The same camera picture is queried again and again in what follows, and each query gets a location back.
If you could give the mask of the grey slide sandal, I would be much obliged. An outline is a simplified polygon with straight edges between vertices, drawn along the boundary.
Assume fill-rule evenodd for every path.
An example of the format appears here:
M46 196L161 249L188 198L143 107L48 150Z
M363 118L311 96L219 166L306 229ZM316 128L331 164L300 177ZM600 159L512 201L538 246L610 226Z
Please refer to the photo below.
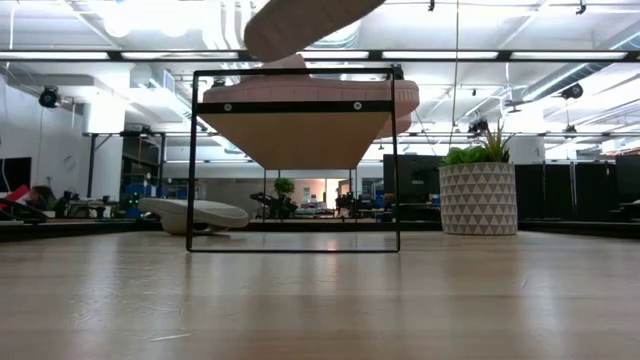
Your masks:
M269 0L248 21L244 45L261 62L295 54L360 20L385 0Z
M187 233L187 200L143 198L139 210L157 215L163 230L169 234ZM244 228L249 223L249 215L244 209L224 203L195 200L193 210L193 223L205 225L210 232Z

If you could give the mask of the small background green plant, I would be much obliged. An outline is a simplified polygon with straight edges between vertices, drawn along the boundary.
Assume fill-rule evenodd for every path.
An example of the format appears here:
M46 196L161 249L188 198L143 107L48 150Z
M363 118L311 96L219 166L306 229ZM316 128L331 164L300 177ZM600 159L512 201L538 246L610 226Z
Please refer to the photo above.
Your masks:
M295 192L295 184L288 178L278 177L274 181L274 190L279 199L286 199Z

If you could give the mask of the black monitor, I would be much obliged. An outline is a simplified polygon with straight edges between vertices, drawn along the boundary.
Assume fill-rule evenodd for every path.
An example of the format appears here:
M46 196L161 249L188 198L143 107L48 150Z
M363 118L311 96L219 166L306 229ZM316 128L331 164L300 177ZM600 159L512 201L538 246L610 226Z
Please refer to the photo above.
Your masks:
M440 193L439 167L442 158L427 155L385 155L383 183L386 194L395 193L399 180L401 203L426 202L430 195Z

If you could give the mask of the green plant in patterned pot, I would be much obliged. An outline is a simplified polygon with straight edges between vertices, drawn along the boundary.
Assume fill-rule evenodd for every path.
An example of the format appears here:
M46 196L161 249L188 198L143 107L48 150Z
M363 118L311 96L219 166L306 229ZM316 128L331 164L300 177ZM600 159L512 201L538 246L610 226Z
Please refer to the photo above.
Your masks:
M504 124L479 146L452 148L439 167L440 216L446 234L512 236L518 231L515 165Z

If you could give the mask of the black storage rack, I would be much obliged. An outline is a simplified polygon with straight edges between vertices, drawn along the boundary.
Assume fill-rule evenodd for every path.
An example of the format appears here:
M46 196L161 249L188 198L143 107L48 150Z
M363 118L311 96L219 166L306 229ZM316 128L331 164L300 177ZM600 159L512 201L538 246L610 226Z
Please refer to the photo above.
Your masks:
M164 166L167 136L162 132L123 131L120 211L125 218L143 217L139 205L144 198L165 196Z

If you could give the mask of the black overhead rig bar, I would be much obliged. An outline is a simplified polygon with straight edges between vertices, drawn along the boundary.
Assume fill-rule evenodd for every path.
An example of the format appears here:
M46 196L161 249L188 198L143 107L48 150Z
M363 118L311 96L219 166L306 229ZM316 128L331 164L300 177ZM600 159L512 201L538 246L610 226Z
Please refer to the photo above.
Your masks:
M640 63L640 50L511 51L511 50L306 50L311 62L551 62ZM122 51L0 50L3 62L255 62L245 50Z

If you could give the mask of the black office partition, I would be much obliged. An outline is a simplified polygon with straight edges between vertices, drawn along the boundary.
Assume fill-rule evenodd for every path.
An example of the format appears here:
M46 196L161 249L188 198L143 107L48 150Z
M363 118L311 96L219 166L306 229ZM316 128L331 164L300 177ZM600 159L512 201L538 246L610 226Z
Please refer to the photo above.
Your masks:
M640 155L515 167L520 221L640 222Z

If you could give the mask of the wooden shelf with black frame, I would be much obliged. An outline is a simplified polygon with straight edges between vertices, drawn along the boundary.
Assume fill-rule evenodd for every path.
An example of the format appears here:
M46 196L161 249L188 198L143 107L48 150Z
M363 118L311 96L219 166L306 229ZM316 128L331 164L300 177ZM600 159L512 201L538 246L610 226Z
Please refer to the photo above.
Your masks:
M388 80L369 82L379 86L381 94L373 98L354 95L352 99L332 98L257 101L223 101L216 87L210 97L199 99L199 80L204 76L255 76L253 80L285 77L284 80L320 81L310 75L371 74ZM194 248L195 180L197 155L197 120L211 120L222 137L240 148L264 172L347 170L355 171L367 149L390 121L393 159L395 161L394 192L398 188L398 150L396 123L396 71L387 68L254 68L246 70L197 70L193 73L191 130L188 160L188 197L185 248L189 253L398 253L401 250L401 226L394 222L395 247L378 249L199 249Z

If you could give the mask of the black wall screen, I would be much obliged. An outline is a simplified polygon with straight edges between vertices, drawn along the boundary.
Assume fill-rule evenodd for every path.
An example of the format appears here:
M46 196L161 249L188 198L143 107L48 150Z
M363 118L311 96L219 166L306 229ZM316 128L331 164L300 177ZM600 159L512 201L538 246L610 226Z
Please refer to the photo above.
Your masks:
M0 158L0 193L31 187L31 163L30 157Z

